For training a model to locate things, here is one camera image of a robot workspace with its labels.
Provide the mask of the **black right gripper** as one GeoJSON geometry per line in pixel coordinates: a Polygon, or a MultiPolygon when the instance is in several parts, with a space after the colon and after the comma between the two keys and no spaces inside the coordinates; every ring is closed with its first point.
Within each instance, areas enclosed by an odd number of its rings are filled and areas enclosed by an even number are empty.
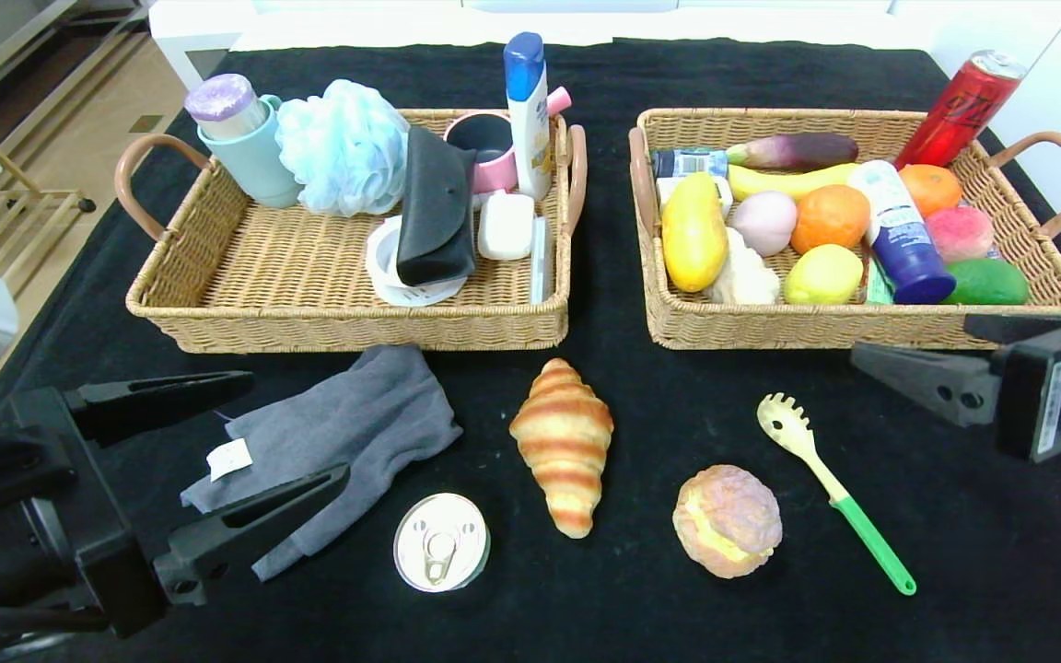
{"type": "Polygon", "coordinates": [[[997,444],[1015,457],[1045,463],[1061,454],[1061,318],[969,314],[963,330],[1010,344],[999,376],[989,357],[873,343],[855,343],[850,364],[949,423],[997,419],[997,444]]]}

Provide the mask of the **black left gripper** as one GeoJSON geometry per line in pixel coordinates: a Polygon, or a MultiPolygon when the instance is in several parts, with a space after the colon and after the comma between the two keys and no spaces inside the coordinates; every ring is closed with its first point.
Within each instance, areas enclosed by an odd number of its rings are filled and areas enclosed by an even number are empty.
{"type": "Polygon", "coordinates": [[[348,483],[346,463],[170,533],[153,561],[156,581],[93,448],[179,424],[253,387],[251,372],[232,370],[14,396],[0,428],[0,634],[132,636],[163,617],[168,601],[202,607],[228,571],[251,565],[329,506],[348,483]]]}

